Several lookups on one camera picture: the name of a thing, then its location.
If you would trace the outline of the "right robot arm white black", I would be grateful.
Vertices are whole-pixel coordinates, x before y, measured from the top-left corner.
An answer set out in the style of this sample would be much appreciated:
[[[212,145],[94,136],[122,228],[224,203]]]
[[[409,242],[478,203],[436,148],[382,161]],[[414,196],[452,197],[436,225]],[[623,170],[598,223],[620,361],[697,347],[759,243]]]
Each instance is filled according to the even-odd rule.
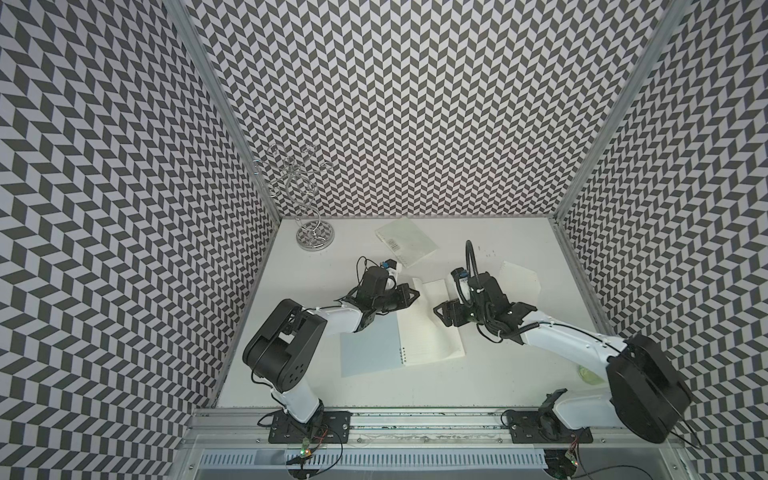
[[[683,421],[692,391],[653,339],[600,334],[558,320],[532,304],[511,302],[487,272],[457,268],[451,277],[457,298],[433,309],[445,326],[473,324],[493,343],[511,341],[549,351],[601,380],[597,389],[561,388],[546,396],[536,419],[546,441],[554,442],[566,431],[626,428],[644,441],[661,444]]]

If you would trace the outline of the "torn cream notebook page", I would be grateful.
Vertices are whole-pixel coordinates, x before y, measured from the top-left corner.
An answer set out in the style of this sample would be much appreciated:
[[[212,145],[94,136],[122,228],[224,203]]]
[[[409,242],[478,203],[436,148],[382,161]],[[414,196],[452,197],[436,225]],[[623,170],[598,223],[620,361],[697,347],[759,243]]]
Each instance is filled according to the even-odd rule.
[[[496,280],[510,302],[538,305],[541,284],[537,273],[533,270],[504,261]]]

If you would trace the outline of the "small white spiral notebook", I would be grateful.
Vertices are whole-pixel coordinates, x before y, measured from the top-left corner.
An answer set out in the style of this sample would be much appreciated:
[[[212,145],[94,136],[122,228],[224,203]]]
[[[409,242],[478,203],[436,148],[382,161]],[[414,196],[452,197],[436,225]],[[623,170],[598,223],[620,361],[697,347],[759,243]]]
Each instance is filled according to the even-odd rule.
[[[438,245],[407,217],[389,222],[375,233],[404,268],[413,267],[439,249]]]

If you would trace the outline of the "large white spiral notebook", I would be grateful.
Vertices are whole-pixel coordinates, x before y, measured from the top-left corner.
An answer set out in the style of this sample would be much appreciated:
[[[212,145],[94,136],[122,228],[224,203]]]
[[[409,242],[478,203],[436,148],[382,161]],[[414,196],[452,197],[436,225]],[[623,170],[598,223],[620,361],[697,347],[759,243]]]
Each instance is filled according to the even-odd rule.
[[[445,281],[410,285],[420,297],[411,307],[379,317],[365,330],[343,334],[341,375],[353,377],[463,358],[465,349],[454,327],[445,326],[433,308],[449,299]]]

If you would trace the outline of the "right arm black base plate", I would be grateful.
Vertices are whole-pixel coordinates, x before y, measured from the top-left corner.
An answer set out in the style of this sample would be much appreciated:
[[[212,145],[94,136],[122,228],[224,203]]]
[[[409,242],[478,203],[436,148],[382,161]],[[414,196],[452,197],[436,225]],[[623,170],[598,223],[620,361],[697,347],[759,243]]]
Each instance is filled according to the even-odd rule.
[[[529,410],[506,410],[501,414],[515,444],[591,444],[594,442],[589,428],[572,430],[551,413]]]

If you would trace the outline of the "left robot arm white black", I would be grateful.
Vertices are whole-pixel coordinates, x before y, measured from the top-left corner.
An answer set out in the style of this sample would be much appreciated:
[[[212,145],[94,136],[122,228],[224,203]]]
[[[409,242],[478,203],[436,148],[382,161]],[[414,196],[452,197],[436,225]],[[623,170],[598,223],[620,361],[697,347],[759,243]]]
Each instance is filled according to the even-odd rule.
[[[376,317],[406,310],[420,292],[398,281],[386,263],[367,268],[362,278],[332,306],[304,307],[283,299],[246,344],[242,361],[252,380],[271,387],[271,395],[292,420],[313,425],[324,405],[304,380],[324,338],[365,330]]]

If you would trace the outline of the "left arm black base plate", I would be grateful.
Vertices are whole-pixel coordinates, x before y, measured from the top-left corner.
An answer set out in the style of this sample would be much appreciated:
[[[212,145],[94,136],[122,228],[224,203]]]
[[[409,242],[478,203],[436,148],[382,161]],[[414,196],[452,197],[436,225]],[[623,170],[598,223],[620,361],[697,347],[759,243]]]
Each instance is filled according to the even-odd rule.
[[[270,444],[299,444],[304,439],[311,443],[346,444],[349,438],[352,412],[323,411],[307,423],[300,423],[284,411],[278,411],[269,426]]]

